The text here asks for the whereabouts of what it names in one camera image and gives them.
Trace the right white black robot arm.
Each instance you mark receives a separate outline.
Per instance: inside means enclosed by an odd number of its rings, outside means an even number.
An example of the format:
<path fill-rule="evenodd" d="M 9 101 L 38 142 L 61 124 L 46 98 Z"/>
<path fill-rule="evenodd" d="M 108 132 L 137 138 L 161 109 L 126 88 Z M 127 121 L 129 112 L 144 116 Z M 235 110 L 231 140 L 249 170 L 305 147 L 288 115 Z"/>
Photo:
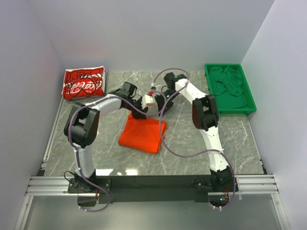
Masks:
<path fill-rule="evenodd" d="M 192 122 L 201 133 L 207 149 L 192 155 L 180 155 L 172 151 L 164 140 L 162 140 L 162 144 L 171 154 L 181 158 L 191 158 L 208 153 L 212 187 L 215 190 L 222 190 L 232 182 L 233 191 L 235 192 L 235 173 L 230 161 L 224 154 L 224 149 L 219 138 L 219 113 L 215 97 L 212 94 L 205 94 L 199 90 L 183 74 L 175 75 L 172 72 L 167 73 L 164 81 L 166 82 L 167 90 L 162 93 L 165 101 L 158 103 L 159 125 L 162 124 L 162 116 L 165 110 L 171 106 L 172 99 L 178 94 L 181 94 L 192 106 Z"/>

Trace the orange t-shirt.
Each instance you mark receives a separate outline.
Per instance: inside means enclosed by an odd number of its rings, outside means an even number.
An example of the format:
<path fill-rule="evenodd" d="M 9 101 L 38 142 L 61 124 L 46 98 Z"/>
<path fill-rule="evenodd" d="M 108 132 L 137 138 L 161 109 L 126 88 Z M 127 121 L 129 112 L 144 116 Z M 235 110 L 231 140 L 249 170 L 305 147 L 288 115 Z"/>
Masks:
<path fill-rule="evenodd" d="M 150 154 L 157 154 L 166 130 L 167 122 L 165 121 L 159 124 L 158 119 L 135 119 L 132 114 L 129 114 L 118 144 Z"/>

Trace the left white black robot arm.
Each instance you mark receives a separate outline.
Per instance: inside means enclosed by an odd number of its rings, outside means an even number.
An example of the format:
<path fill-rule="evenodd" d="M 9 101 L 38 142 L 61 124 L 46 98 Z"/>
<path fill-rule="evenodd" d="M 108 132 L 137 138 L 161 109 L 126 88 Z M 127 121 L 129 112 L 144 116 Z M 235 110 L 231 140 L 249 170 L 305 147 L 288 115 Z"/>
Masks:
<path fill-rule="evenodd" d="M 137 86 L 124 82 L 122 87 L 91 103 L 75 103 L 64 127 L 64 135 L 71 144 L 76 162 L 74 182 L 83 193 L 97 188 L 92 158 L 92 143 L 99 125 L 99 118 L 119 109 L 127 109 L 136 120 L 145 120 L 147 108 L 142 108 L 142 98 L 135 99 Z"/>

